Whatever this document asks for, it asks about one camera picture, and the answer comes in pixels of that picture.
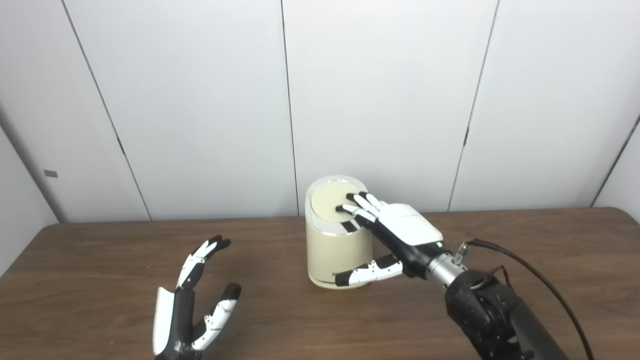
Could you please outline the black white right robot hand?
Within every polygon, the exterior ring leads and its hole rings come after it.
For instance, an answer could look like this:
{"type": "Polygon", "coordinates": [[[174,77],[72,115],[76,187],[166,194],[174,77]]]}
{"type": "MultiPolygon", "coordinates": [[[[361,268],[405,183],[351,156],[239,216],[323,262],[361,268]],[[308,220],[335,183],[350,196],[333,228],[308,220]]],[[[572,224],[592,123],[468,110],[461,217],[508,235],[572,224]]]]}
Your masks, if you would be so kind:
{"type": "Polygon", "coordinates": [[[346,199],[349,203],[338,205],[336,212],[351,215],[391,253],[336,274],[336,286],[367,284],[400,274],[426,280],[430,263],[451,255],[441,231],[410,205],[387,203],[364,191],[348,193],[346,199]]]}

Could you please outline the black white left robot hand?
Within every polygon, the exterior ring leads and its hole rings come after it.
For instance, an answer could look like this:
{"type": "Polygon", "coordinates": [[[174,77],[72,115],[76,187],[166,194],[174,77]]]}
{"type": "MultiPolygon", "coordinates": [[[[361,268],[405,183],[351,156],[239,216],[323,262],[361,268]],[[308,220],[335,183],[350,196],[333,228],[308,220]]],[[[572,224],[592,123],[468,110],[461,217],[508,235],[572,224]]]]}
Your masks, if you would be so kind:
{"type": "Polygon", "coordinates": [[[176,287],[157,290],[152,350],[156,360],[200,360],[226,326],[242,294],[242,286],[229,283],[210,312],[194,324],[195,287],[205,264],[216,252],[228,248],[230,239],[218,234],[204,241],[186,257],[176,287]]]}

